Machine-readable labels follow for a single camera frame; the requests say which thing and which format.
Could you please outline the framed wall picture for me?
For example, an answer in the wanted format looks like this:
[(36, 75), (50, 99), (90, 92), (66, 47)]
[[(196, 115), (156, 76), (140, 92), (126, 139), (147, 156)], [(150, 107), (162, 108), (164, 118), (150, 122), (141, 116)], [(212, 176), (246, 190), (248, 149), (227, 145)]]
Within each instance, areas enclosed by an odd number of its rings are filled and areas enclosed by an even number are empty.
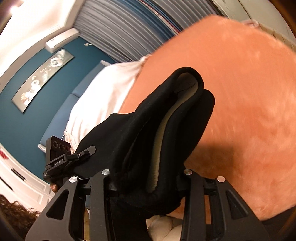
[(73, 58), (74, 56), (67, 50), (59, 50), (35, 70), (23, 83), (11, 99), (12, 103), (21, 113), (24, 113), (30, 102), (35, 98), (47, 81)]

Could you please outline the black pants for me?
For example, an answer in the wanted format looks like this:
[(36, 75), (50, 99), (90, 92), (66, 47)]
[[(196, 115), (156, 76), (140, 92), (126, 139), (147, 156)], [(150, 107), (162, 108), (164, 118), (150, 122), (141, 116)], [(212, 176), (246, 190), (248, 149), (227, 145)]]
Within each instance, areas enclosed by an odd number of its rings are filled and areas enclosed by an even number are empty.
[(116, 240), (149, 240), (147, 219), (177, 209), (185, 195), (184, 162), (207, 126), (215, 104), (193, 68), (175, 70), (134, 112), (112, 114), (77, 151), (96, 152), (74, 168), (81, 178), (109, 169)]

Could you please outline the white air conditioner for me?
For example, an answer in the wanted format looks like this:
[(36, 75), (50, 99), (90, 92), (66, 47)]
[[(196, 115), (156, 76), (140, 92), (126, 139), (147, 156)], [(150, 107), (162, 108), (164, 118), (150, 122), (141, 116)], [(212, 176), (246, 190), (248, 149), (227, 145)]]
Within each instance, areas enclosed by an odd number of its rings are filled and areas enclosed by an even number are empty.
[(71, 28), (69, 30), (66, 30), (65, 32), (60, 33), (56, 37), (47, 41), (45, 43), (45, 49), (50, 53), (54, 53), (64, 45), (68, 44), (72, 40), (75, 40), (77, 37), (79, 37), (79, 34), (80, 33), (76, 28)]

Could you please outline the grey striped curtain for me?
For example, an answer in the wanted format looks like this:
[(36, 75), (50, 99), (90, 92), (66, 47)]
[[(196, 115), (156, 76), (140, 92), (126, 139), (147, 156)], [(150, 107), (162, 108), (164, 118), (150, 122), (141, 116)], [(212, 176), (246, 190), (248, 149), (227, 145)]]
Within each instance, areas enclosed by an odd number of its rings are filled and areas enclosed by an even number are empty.
[(85, 1), (74, 27), (112, 59), (127, 62), (208, 15), (218, 15), (210, 1)]

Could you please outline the blue padded headboard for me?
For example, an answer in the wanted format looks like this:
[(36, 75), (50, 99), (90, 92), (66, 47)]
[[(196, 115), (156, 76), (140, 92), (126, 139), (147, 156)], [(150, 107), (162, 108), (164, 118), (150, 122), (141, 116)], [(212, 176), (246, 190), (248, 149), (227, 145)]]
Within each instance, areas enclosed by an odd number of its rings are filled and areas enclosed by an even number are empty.
[(83, 80), (74, 88), (74, 90), (69, 94), (64, 103), (56, 112), (55, 116), (51, 120), (49, 126), (47, 127), (43, 137), (38, 144), (38, 148), (45, 153), (46, 152), (46, 140), (51, 136), (58, 137), (60, 139), (64, 136), (64, 130), (67, 125), (67, 121), (69, 120), (70, 112), (73, 109), (73, 106), (85, 92), (87, 87), (90, 85), (92, 80), (96, 77), (96, 75), (106, 66), (109, 66), (110, 63), (101, 60), (100, 63), (93, 68), (84, 78)]

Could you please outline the white duvet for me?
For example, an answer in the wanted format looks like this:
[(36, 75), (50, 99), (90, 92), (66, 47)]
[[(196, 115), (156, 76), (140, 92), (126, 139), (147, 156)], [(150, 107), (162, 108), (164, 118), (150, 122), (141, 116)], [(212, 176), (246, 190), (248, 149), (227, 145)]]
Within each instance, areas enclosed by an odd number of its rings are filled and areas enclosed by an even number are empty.
[(104, 67), (73, 106), (64, 130), (73, 154), (82, 139), (112, 113), (119, 113), (130, 89), (150, 54), (138, 61)]

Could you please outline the orange velvet bed cover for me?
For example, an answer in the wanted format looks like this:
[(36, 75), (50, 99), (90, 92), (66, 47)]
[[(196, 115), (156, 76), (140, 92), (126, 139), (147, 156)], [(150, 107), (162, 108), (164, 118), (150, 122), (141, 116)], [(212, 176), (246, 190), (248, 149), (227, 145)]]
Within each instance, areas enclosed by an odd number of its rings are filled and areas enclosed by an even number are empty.
[(295, 52), (262, 30), (208, 16), (148, 57), (120, 112), (181, 67), (196, 69), (216, 100), (186, 166), (224, 176), (260, 220), (294, 207)]

